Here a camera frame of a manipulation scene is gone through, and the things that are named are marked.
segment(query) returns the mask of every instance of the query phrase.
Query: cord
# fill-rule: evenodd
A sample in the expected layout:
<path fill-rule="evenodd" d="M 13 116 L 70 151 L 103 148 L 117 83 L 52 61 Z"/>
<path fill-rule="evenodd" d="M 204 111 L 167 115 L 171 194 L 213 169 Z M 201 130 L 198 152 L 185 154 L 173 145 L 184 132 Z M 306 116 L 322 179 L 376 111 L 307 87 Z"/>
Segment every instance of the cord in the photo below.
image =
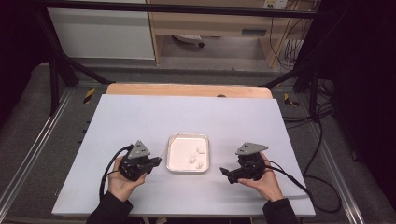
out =
<path fill-rule="evenodd" d="M 134 145 L 130 145 L 128 147 L 123 147 L 122 149 L 120 149 L 118 152 L 116 152 L 116 154 L 114 155 L 114 157 L 111 159 L 110 163 L 108 164 L 105 173 L 102 176 L 102 180 L 100 182 L 100 187 L 99 187 L 99 200 L 101 201 L 103 196 L 105 195 L 104 190 L 105 190 L 105 183 L 106 183 L 106 178 L 108 175 L 118 172 L 117 171 L 113 171 L 113 172 L 108 172 L 108 170 L 110 169 L 111 164 L 113 164 L 113 162 L 116 160 L 116 158 L 121 154 L 122 151 L 127 150 L 130 151 L 132 148 L 134 147 Z"/>

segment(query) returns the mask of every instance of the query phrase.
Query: black sleeve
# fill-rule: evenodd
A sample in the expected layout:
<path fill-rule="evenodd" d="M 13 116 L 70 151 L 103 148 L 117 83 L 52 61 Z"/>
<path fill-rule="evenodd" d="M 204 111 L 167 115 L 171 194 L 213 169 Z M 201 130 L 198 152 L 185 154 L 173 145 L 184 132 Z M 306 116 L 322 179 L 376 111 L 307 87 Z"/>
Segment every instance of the black sleeve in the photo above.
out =
<path fill-rule="evenodd" d="M 268 224 L 298 224 L 289 199 L 285 198 L 276 202 L 268 201 L 262 211 Z"/>
<path fill-rule="evenodd" d="M 119 224 L 128 217 L 132 210 L 130 202 L 123 203 L 107 192 L 98 207 L 88 217 L 86 224 Z"/>

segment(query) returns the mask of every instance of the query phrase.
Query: gray floor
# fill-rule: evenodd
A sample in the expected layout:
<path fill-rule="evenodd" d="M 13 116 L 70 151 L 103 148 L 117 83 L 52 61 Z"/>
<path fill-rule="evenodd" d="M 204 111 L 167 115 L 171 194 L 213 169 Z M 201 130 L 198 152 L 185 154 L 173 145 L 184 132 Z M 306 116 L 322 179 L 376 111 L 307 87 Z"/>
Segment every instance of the gray floor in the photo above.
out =
<path fill-rule="evenodd" d="M 252 39 L 208 37 L 205 47 L 178 43 L 165 39 L 163 63 L 155 66 L 149 63 L 129 62 L 127 65 L 106 67 L 93 65 L 93 71 L 118 82 L 191 83 L 257 86 L 280 75 L 280 68 L 268 69 L 264 57 L 257 50 L 258 43 Z M 89 121 L 106 86 L 92 83 L 79 75 L 81 85 L 71 91 L 70 100 L 52 130 L 47 143 L 41 150 L 30 174 L 27 176 L 18 196 L 7 210 L 7 221 L 18 219 L 17 223 L 55 223 L 67 221 L 52 215 L 56 192 L 62 188 L 72 162 L 78 152 L 79 141 L 84 138 L 83 130 L 89 128 Z M 292 101 L 299 101 L 288 80 L 281 87 L 273 89 L 283 116 L 304 117 L 301 106 L 284 104 L 284 93 Z M 33 72 L 20 102 L 14 108 L 7 123 L 0 130 L 0 191 L 5 192 L 8 183 L 18 171 L 26 154 L 49 118 L 50 88 L 48 67 L 40 66 Z M 89 87 L 96 87 L 89 104 L 82 103 Z M 336 163 L 351 190 L 365 223 L 396 223 L 395 211 L 378 188 L 364 163 L 352 160 L 351 151 L 337 118 L 322 120 L 323 132 Z M 303 170 L 317 145 L 309 124 L 288 130 L 297 161 Z M 331 182 L 320 154 L 308 172 Z M 313 191 L 315 203 L 328 209 L 337 205 L 334 193 L 318 181 L 306 180 Z M 335 214 L 317 210 L 315 217 L 307 217 L 305 223 L 349 223 L 346 212 L 341 209 Z"/>

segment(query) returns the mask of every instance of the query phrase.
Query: black support bar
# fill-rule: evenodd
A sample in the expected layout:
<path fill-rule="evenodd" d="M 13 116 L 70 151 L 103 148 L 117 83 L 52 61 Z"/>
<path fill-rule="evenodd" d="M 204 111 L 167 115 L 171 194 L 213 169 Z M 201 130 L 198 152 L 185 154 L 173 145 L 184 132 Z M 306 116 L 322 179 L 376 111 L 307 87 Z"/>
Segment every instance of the black support bar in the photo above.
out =
<path fill-rule="evenodd" d="M 184 5 L 166 5 L 166 4 L 138 4 L 138 3 L 113 3 L 113 2 L 109 3 L 109 2 L 59 1 L 59 0 L 36 0 L 35 3 L 41 7 L 111 10 L 111 11 L 194 13 L 194 14 L 298 18 L 298 19 L 329 19 L 334 16 L 331 13 L 323 13 L 316 11 L 295 11 L 295 10 L 248 8 L 248 7 L 204 7 L 204 6 L 184 6 Z"/>

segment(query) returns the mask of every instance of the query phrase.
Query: wall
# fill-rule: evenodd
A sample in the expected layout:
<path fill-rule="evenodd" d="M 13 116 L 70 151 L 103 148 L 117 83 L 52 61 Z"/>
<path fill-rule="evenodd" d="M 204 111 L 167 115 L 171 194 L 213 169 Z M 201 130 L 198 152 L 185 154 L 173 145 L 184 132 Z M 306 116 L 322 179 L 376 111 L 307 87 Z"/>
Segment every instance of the wall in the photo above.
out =
<path fill-rule="evenodd" d="M 146 12 L 49 8 L 49 14 L 64 52 L 70 57 L 154 60 Z"/>

